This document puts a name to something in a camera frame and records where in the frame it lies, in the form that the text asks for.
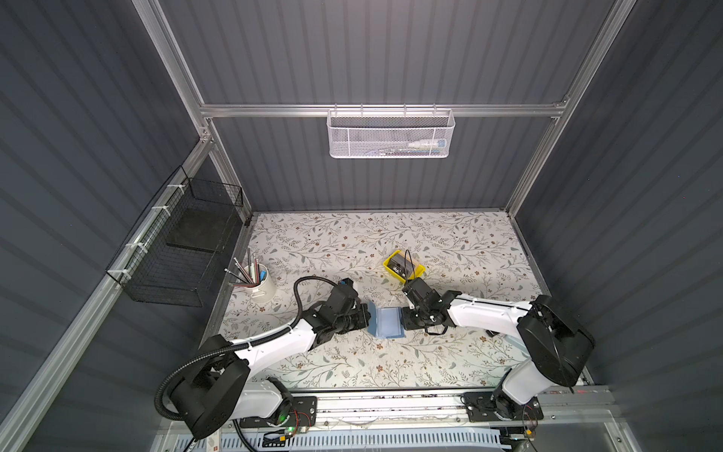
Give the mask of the blue leather card holder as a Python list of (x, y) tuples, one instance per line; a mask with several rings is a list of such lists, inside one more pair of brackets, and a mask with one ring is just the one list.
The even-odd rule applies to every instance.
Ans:
[(368, 303), (370, 314), (367, 331), (378, 339), (399, 339), (405, 337), (400, 307), (376, 307)]

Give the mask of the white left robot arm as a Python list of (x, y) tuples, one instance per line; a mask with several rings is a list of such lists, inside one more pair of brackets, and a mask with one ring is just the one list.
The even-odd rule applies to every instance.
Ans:
[(304, 276), (295, 281), (293, 293), (297, 314), (278, 331), (246, 341), (228, 341), (220, 334), (208, 338), (196, 357), (160, 383), (156, 412), (184, 422), (196, 441), (244, 418), (284, 425), (294, 410), (294, 397), (284, 384), (274, 377), (252, 385), (248, 381), (336, 335), (366, 329), (371, 319), (349, 278), (333, 282)]

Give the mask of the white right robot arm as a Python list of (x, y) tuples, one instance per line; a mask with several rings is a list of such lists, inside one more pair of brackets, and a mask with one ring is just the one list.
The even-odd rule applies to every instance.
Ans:
[(476, 328), (523, 342), (528, 358), (506, 371), (482, 401), (484, 409), (502, 420), (531, 416), (533, 400), (552, 386), (574, 387), (595, 348), (593, 335), (548, 295), (518, 302), (454, 290), (441, 295), (421, 278), (406, 282), (402, 292), (410, 303), (401, 315), (406, 331), (433, 335), (431, 328), (438, 326)]

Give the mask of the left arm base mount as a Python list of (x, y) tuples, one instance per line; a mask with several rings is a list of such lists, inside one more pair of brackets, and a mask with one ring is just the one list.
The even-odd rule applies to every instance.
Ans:
[(310, 428), (316, 424), (318, 398), (302, 395), (283, 401), (269, 417), (251, 416), (239, 419), (244, 429)]

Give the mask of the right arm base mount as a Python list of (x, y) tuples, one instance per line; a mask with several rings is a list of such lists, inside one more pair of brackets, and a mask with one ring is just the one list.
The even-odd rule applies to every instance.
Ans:
[(518, 404), (503, 393), (472, 391), (463, 393), (461, 401), (471, 422), (537, 422), (544, 418), (542, 407), (536, 397), (526, 404)]

